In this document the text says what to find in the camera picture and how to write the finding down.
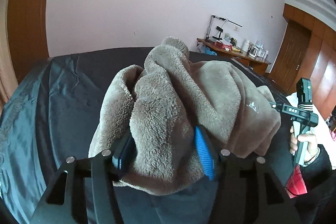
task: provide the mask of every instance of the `human hand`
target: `human hand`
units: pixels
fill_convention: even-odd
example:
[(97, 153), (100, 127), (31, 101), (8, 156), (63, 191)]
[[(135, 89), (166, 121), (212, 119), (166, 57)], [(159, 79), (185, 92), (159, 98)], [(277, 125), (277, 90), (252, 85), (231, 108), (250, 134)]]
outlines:
[(308, 162), (310, 161), (312, 158), (314, 158), (317, 154), (318, 150), (318, 146), (317, 146), (317, 139), (316, 136), (314, 134), (312, 134), (310, 131), (308, 131), (307, 134), (301, 134), (299, 135), (297, 138), (295, 138), (294, 136), (294, 128), (291, 127), (290, 132), (292, 133), (291, 135), (291, 149), (290, 149), (290, 153), (292, 155), (295, 154), (296, 150), (297, 150), (297, 142), (308, 142), (308, 148), (307, 148), (307, 152), (306, 155), (304, 157), (304, 162)]

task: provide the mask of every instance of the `brown fleece blanket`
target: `brown fleece blanket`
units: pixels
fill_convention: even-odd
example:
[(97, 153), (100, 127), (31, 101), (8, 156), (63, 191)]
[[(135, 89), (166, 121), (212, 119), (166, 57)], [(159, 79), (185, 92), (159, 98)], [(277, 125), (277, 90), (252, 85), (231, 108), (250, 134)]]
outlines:
[(266, 86), (256, 86), (228, 62), (191, 63), (189, 50), (168, 37), (148, 54), (144, 69), (117, 73), (100, 111), (89, 157), (111, 147), (127, 125), (136, 144), (130, 171), (116, 186), (167, 195), (204, 176), (194, 126), (204, 125), (221, 148), (238, 157), (264, 155), (280, 127)]

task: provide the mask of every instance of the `bed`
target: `bed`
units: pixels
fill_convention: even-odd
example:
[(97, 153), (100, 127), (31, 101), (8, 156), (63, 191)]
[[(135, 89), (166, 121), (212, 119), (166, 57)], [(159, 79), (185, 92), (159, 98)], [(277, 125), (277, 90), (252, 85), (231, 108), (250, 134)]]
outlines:
[[(29, 223), (46, 185), (66, 157), (87, 157), (111, 80), (122, 68), (143, 66), (151, 49), (115, 48), (55, 57), (37, 65), (19, 85), (0, 119), (0, 195), (19, 223)], [(265, 78), (234, 60), (197, 52), (190, 53), (190, 60), (231, 62), (256, 86), (268, 85), (276, 102), (288, 103)], [(290, 118), (282, 115), (281, 128), (265, 156), (282, 185), (293, 168), (290, 126)], [(90, 179), (85, 184), (89, 222), (95, 223)], [(216, 190), (216, 182), (203, 178), (169, 196), (151, 196), (129, 187), (115, 187), (115, 194), (126, 224), (195, 224), (207, 223)]]

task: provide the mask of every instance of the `desk clutter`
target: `desk clutter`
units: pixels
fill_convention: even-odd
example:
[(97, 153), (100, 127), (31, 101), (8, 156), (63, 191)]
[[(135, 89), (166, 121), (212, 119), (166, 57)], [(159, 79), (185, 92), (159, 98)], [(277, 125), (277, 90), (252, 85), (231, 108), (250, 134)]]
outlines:
[(197, 38), (197, 41), (199, 42), (197, 47), (198, 52), (234, 59), (247, 67), (251, 67), (254, 72), (261, 76), (265, 74), (268, 65), (271, 64), (265, 58), (252, 57), (248, 52), (241, 51), (240, 49), (238, 49), (239, 51), (234, 51), (233, 45), (231, 45), (232, 49), (228, 50), (227, 48), (223, 48), (222, 44), (209, 39)]
[[(223, 24), (221, 27), (217, 26), (216, 27), (216, 31), (217, 33), (213, 36), (210, 36), (210, 32), (211, 32), (211, 27), (212, 27), (212, 23), (214, 19), (218, 19), (223, 21)], [(236, 25), (236, 31), (238, 30), (239, 27), (242, 28), (241, 25), (234, 23), (226, 18), (222, 18), (222, 17), (218, 17), (215, 15), (212, 15), (210, 17), (210, 23), (209, 26), (207, 28), (207, 34), (206, 34), (206, 38), (210, 41), (212, 41), (214, 43), (214, 47), (215, 48), (222, 48), (226, 51), (237, 51), (237, 52), (247, 52), (249, 54), (249, 56), (255, 58), (255, 57), (260, 57), (263, 59), (266, 59), (267, 55), (268, 55), (268, 51), (264, 49), (264, 45), (260, 44), (258, 42), (256, 42), (255, 44), (251, 43), (249, 40), (245, 40), (243, 43), (243, 46), (241, 48), (237, 47), (237, 39), (235, 39), (234, 37), (230, 36), (230, 33), (226, 32), (224, 33), (224, 39), (221, 37), (224, 30), (222, 29), (224, 24), (226, 22), (231, 22), (232, 24)], [(200, 52), (205, 52), (205, 49), (202, 48), (202, 46), (199, 48)]]

